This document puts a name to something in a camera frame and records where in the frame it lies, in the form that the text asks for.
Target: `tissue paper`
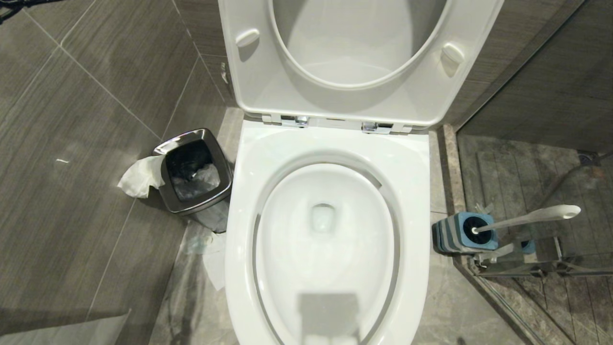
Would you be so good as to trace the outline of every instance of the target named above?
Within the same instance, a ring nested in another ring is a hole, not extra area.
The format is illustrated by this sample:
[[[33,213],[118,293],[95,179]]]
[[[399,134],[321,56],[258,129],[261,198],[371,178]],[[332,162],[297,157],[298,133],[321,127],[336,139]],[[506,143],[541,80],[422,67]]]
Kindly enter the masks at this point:
[[[164,185],[162,162],[165,156],[152,156],[137,160],[119,181],[117,187],[133,198],[148,198],[149,186],[156,189]]]

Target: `trash can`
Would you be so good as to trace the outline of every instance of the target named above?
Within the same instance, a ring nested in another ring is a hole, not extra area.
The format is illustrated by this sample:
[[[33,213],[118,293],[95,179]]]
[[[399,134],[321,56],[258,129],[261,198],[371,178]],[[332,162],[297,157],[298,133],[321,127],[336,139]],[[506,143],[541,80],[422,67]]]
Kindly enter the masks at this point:
[[[226,231],[232,168],[213,133],[189,131],[160,144],[153,155],[165,155],[159,188],[166,208],[216,233]]]

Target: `blue toilet brush holder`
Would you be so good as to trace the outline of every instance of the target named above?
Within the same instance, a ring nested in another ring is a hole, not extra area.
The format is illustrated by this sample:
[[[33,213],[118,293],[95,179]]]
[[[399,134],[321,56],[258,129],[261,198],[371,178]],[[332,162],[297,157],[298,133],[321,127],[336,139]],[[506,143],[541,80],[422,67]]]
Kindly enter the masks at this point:
[[[498,249],[496,230],[474,234],[473,228],[494,223],[491,215],[460,212],[438,221],[432,228],[436,249],[444,253],[473,254]]]

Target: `white toilet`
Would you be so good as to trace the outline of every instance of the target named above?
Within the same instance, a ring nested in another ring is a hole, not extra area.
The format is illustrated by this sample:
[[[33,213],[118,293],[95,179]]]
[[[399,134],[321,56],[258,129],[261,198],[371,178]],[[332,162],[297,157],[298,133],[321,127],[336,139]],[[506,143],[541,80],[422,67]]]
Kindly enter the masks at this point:
[[[219,0],[247,113],[226,294],[249,344],[410,344],[428,282],[427,128],[503,0]]]

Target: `toilet brush handle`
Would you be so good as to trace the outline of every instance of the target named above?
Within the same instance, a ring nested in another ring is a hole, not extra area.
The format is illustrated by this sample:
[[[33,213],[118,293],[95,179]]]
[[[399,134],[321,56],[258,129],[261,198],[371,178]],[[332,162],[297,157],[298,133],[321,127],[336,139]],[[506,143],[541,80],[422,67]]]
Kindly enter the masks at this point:
[[[480,228],[474,228],[473,233],[481,233],[483,231],[513,227],[514,225],[521,225],[534,222],[548,222],[551,220],[564,220],[570,219],[578,215],[581,212],[581,208],[575,205],[556,205],[546,207],[544,209],[538,209],[530,212],[527,215],[521,217],[507,219],[502,222],[486,225]]]

